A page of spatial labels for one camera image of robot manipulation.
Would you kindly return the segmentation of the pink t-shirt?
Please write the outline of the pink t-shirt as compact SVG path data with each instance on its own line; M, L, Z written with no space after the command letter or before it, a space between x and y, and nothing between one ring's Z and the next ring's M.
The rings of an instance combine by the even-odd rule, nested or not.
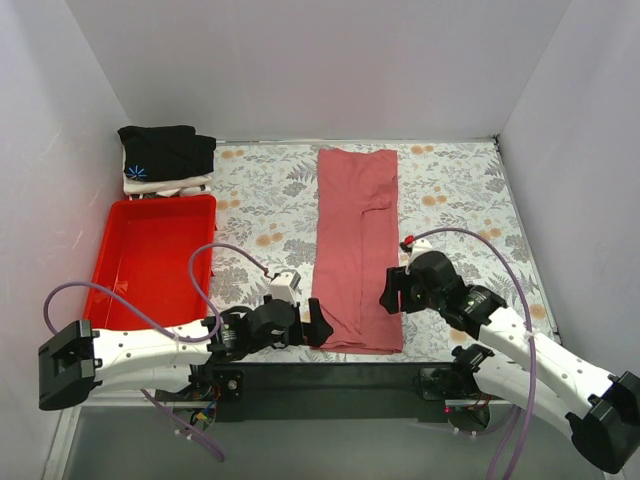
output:
M386 270L398 265L398 158L318 153L318 222L312 296L333 333L322 348L351 354L403 349L402 317L379 303Z

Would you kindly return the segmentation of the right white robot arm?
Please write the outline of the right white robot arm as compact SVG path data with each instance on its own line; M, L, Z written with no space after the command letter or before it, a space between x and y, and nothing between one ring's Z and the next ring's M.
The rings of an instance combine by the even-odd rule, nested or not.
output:
M499 295L467 285L427 241L403 245L409 258L391 267L380 298L389 313L437 312L474 339L453 350L449 368L433 375L464 397L497 396L554 426L593 466L617 474L639 448L639 378L615 375L528 330Z

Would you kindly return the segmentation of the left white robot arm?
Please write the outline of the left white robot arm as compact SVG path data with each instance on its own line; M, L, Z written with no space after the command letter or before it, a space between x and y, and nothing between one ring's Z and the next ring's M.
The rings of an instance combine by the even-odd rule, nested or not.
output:
M317 299L310 299L309 311L304 322L298 305L268 297L254 309L232 307L219 316L172 327L167 335L155 329L94 329L87 320L75 321L38 350L38 406L57 411L94 393L141 389L203 399L212 390L217 364L266 348L322 346L334 330Z

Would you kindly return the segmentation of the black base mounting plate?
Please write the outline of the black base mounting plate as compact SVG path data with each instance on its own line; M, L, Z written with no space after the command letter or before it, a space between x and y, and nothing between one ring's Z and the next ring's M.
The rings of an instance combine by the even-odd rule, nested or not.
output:
M178 393L183 408L217 403L221 422L416 419L485 429L498 397L482 394L444 362L229 363L196 368Z

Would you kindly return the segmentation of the red plastic tray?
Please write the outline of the red plastic tray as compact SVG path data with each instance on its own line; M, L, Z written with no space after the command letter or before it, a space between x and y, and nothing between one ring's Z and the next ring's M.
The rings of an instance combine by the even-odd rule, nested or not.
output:
M114 203L92 281L164 327L204 317L207 306L192 285L188 261L213 241L215 215L211 195Z

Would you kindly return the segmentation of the white folded t-shirt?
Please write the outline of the white folded t-shirt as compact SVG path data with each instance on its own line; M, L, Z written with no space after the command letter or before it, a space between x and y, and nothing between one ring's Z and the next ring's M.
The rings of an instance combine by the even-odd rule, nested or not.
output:
M123 190L127 196L142 197L155 195L169 198L174 196L190 197L206 195L211 192L210 175L189 177L182 180L169 180L162 182L142 182L123 177Z

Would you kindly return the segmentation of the black folded t-shirt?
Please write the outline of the black folded t-shirt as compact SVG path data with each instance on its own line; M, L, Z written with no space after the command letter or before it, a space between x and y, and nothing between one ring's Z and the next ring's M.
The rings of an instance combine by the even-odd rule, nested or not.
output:
M124 148L123 174L139 182L205 176L214 171L217 140L188 125L126 126L117 131Z

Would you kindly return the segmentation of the aluminium frame rail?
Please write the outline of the aluminium frame rail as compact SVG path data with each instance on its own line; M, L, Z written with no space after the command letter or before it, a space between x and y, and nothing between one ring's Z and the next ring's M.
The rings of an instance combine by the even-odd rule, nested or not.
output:
M157 455L168 423L140 394L106 394L60 414L44 479L113 479Z

